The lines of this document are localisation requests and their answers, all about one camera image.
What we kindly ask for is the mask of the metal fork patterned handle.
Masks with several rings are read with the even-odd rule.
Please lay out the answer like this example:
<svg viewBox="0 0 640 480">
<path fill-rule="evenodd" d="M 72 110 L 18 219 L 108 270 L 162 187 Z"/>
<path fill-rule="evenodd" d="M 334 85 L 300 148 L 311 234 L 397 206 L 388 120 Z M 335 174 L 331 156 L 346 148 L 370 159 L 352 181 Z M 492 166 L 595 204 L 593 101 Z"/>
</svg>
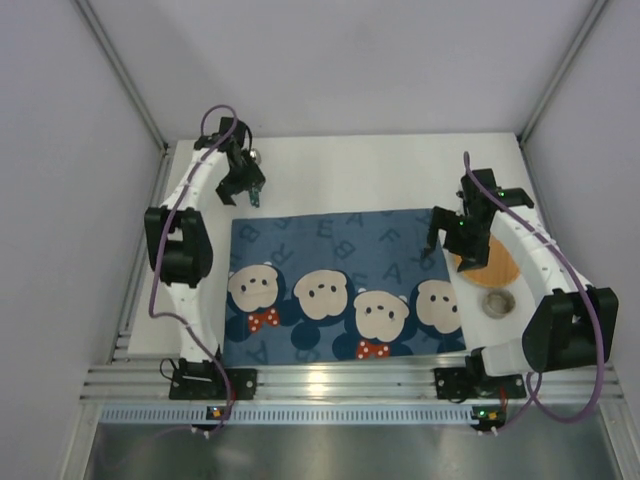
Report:
<svg viewBox="0 0 640 480">
<path fill-rule="evenodd" d="M 260 201 L 261 189 L 259 187 L 253 187 L 249 191 L 249 199 L 250 204 L 254 208 L 259 208 L 261 205 Z"/>
</svg>

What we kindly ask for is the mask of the round wooden plate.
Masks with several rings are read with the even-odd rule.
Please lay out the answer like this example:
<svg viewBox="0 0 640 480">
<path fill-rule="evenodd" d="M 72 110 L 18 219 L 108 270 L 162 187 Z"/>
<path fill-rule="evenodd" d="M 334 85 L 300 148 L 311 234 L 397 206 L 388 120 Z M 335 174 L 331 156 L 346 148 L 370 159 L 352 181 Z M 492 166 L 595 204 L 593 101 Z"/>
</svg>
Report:
<svg viewBox="0 0 640 480">
<path fill-rule="evenodd" d="M 520 276 L 520 270 L 505 246 L 495 236 L 491 236 L 487 266 L 463 271 L 461 275 L 474 285 L 496 289 L 515 282 Z"/>
</svg>

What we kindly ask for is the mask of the blue cartoon placemat cloth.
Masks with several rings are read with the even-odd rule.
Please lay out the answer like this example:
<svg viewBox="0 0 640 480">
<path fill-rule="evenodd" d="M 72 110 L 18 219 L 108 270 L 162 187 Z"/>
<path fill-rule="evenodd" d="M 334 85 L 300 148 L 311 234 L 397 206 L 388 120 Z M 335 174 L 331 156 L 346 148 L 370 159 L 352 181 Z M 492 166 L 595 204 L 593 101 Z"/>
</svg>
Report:
<svg viewBox="0 0 640 480">
<path fill-rule="evenodd" d="M 234 367 L 464 349 L 428 209 L 237 219 L 224 358 Z"/>
</svg>

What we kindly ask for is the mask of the metal spoon patterned handle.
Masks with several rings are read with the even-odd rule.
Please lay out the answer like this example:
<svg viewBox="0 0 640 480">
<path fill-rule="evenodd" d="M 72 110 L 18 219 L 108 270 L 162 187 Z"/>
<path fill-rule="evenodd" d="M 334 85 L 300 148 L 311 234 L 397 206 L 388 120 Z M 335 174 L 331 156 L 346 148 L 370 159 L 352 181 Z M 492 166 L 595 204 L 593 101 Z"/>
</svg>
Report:
<svg viewBox="0 0 640 480">
<path fill-rule="evenodd" d="M 260 165 L 260 164 L 261 164 L 261 162 L 262 162 L 261 154 L 260 154 L 260 152 L 259 152 L 257 149 L 252 148 L 252 149 L 250 150 L 249 154 L 250 154 L 251 158 L 253 159 L 253 161 L 254 161 L 257 165 Z"/>
</svg>

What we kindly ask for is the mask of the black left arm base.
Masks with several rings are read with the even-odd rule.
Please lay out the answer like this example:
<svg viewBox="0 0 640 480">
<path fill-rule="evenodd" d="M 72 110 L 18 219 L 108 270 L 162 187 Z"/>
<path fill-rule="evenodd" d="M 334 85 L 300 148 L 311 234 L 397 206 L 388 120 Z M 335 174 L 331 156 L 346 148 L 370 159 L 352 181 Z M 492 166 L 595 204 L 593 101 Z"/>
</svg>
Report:
<svg viewBox="0 0 640 480">
<path fill-rule="evenodd" d="M 170 380 L 170 400 L 226 400 L 227 388 L 219 369 L 210 361 L 188 362 L 180 358 L 170 361 L 173 372 Z M 257 370 L 229 368 L 225 374 L 230 384 L 232 400 L 252 400 L 257 388 Z"/>
</svg>

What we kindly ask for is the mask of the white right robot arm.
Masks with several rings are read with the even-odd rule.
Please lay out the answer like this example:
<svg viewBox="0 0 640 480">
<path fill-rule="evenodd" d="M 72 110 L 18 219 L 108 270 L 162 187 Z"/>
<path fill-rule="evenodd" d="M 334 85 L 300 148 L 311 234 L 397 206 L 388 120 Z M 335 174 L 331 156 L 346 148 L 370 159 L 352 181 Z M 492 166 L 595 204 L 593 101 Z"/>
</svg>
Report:
<svg viewBox="0 0 640 480">
<path fill-rule="evenodd" d="M 517 265 L 532 313 L 473 348 L 468 365 L 488 377 L 598 366 L 610 358 L 619 301 L 579 274 L 544 229 L 528 193 L 501 188 L 490 169 L 460 180 L 461 210 L 434 207 L 424 255 L 438 246 L 461 259 L 458 271 L 489 263 L 491 239 Z"/>
</svg>

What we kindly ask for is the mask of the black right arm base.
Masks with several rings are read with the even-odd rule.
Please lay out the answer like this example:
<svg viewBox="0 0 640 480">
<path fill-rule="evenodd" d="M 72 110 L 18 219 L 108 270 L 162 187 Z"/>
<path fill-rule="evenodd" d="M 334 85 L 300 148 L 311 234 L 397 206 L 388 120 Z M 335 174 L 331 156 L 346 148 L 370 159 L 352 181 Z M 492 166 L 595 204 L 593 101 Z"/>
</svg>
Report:
<svg viewBox="0 0 640 480">
<path fill-rule="evenodd" d="M 476 399 L 524 399 L 524 379 L 519 374 L 490 377 L 484 368 L 481 350 L 465 357 L 463 367 L 434 369 L 437 398 L 453 403 Z"/>
</svg>

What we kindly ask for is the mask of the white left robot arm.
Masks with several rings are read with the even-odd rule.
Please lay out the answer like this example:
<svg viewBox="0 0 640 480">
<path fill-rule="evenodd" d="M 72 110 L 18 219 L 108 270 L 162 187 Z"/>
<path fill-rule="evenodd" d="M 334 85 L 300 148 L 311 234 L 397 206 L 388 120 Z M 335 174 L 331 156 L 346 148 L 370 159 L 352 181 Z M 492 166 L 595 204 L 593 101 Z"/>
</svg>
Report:
<svg viewBox="0 0 640 480">
<path fill-rule="evenodd" d="M 176 187 L 144 215 L 152 271 L 148 313 L 178 326 L 178 357 L 191 364 L 220 355 L 224 343 L 235 198 L 265 177 L 250 128 L 234 116 L 202 134 Z"/>
</svg>

